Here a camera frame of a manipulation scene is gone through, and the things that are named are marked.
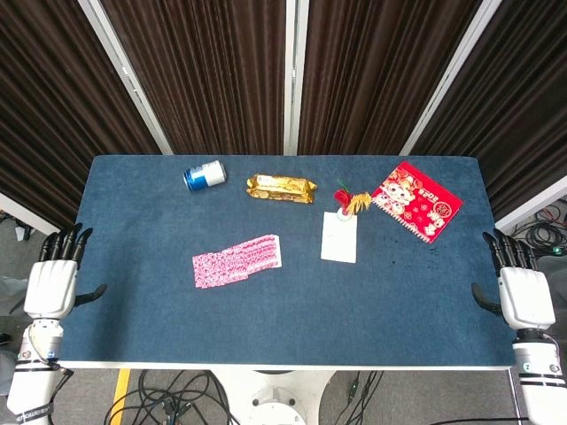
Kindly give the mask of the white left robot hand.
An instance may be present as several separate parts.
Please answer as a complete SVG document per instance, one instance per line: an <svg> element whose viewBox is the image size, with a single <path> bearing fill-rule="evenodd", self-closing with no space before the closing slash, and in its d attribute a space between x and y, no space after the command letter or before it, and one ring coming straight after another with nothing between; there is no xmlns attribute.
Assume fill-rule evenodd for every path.
<svg viewBox="0 0 567 425"><path fill-rule="evenodd" d="M24 311L34 320L62 320L75 307L91 303L102 297L107 285L78 295L77 275L93 229L81 223L69 229L54 232L46 237L39 258L30 271Z"/></svg>

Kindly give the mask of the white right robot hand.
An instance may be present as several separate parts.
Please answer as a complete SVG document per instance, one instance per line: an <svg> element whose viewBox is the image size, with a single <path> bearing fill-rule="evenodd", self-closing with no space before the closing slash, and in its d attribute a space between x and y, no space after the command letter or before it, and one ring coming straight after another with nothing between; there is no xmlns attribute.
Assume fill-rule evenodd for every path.
<svg viewBox="0 0 567 425"><path fill-rule="evenodd" d="M491 252L497 277L498 302L489 300L480 286L471 285L477 305L502 319L515 331L545 331L555 324L547 277L539 270L534 250L496 229L483 239Z"/></svg>

